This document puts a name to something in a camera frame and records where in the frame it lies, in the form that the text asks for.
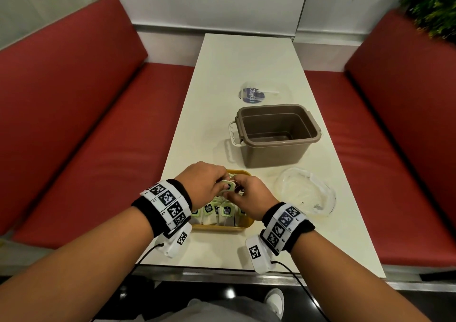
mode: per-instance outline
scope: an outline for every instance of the black floor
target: black floor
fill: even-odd
[[[153,283],[142,277],[128,279],[120,291],[100,311],[100,319],[134,319],[143,314],[145,319],[159,316],[168,311],[179,311],[187,306],[191,298],[202,301],[225,299],[227,292],[236,296],[247,296],[263,301],[273,286],[227,285],[214,283],[162,282],[156,289]],[[310,298],[300,286],[281,286],[285,297],[283,321],[320,322],[320,315]],[[433,322],[456,321],[456,293],[400,291]]]

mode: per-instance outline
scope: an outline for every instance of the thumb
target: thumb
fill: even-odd
[[[228,201],[233,202],[238,207],[242,208],[242,196],[241,195],[239,195],[233,191],[228,191],[223,194],[223,197],[225,197]]]
[[[218,182],[212,188],[212,195],[217,196],[222,190],[228,189],[229,185],[225,182]]]

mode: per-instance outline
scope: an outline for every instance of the wristband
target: wristband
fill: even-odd
[[[171,238],[191,219],[191,199],[175,179],[160,181],[140,193],[131,205],[138,208],[151,224],[154,236]]]
[[[276,256],[282,250],[291,252],[302,233],[315,229],[303,213],[284,202],[268,210],[262,221],[266,229],[261,231],[260,237]]]

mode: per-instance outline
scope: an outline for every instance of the tabletop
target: tabletop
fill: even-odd
[[[310,215],[309,219],[316,230],[339,249],[375,275],[385,277],[289,38],[206,34],[162,179],[175,177],[188,165],[202,160],[228,169],[247,170],[273,191],[277,176],[291,166],[246,169],[240,148],[231,144],[228,131],[228,124],[237,111],[251,106],[238,96],[241,86],[249,81],[264,88],[280,89],[281,96],[275,103],[300,104],[311,112],[322,130],[322,138],[311,144],[299,163],[292,166],[313,172],[331,186],[337,203],[328,217]],[[241,233],[192,231],[185,252],[169,259],[152,251],[143,264],[252,270],[245,240],[263,228],[263,224],[256,221]],[[298,272],[288,252],[283,251],[277,259]],[[274,270],[285,271],[281,266]]]

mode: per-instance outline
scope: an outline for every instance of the yellow container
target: yellow container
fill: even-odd
[[[246,174],[251,176],[250,173],[244,170],[227,170],[231,174]],[[213,231],[213,232],[242,232],[246,228],[252,226],[255,220],[249,216],[243,218],[242,226],[219,226],[219,225],[192,225],[191,229],[195,231]]]

